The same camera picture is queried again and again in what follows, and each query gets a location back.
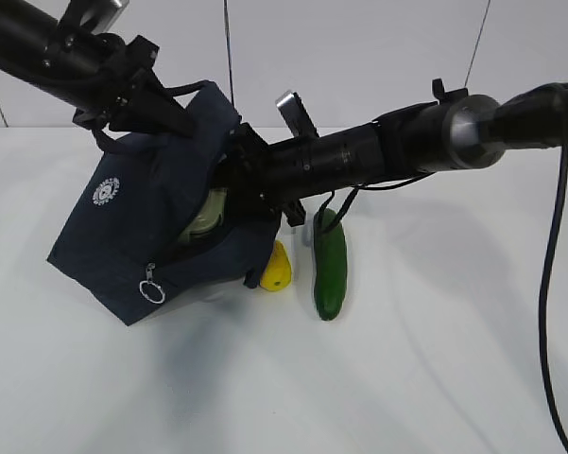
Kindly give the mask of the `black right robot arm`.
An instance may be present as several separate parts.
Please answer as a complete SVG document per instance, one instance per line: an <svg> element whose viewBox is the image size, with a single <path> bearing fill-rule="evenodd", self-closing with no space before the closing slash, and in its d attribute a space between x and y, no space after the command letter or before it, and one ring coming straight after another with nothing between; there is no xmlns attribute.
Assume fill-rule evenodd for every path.
<svg viewBox="0 0 568 454"><path fill-rule="evenodd" d="M544 84L499 103L465 88L432 82L433 100L370 122L319 135L301 97L287 92L278 110L293 136L267 143L249 124L232 135L232 151L213 185L304 221L301 200L342 188L495 165L509 150L568 145L568 82Z"/></svg>

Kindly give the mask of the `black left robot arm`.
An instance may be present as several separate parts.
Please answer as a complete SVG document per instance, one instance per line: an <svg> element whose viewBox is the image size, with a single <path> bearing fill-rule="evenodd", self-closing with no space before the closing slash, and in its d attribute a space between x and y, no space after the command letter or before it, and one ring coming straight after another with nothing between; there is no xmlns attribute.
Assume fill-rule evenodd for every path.
<svg viewBox="0 0 568 454"><path fill-rule="evenodd" d="M143 35L125 40L110 31L125 1L70 1L55 18L27 1L0 1L0 70L74 107L87 131L170 132L196 129L154 66L160 47Z"/></svg>

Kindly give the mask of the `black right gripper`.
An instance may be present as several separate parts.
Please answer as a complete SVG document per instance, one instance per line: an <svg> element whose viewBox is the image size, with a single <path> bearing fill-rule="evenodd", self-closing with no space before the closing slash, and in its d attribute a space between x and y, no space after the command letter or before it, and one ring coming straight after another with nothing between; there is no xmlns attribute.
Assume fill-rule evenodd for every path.
<svg viewBox="0 0 568 454"><path fill-rule="evenodd" d="M285 215L290 226L301 226L306 221L301 200L316 195L321 180L311 158L318 139L314 126L304 126L296 136L270 144L244 122L231 133L229 153L216 168L216 184Z"/></svg>

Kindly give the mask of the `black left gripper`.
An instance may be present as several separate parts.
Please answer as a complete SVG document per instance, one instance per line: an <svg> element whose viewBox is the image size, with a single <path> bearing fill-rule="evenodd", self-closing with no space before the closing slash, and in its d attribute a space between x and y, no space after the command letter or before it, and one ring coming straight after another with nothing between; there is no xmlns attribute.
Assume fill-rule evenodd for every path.
<svg viewBox="0 0 568 454"><path fill-rule="evenodd" d="M164 87L152 71L160 47L138 35L129 43L114 33L94 34L59 23L43 53L42 87L76 108L73 121L92 131L174 133L193 136L194 119L176 100L203 80ZM132 97L144 83L142 95Z"/></svg>

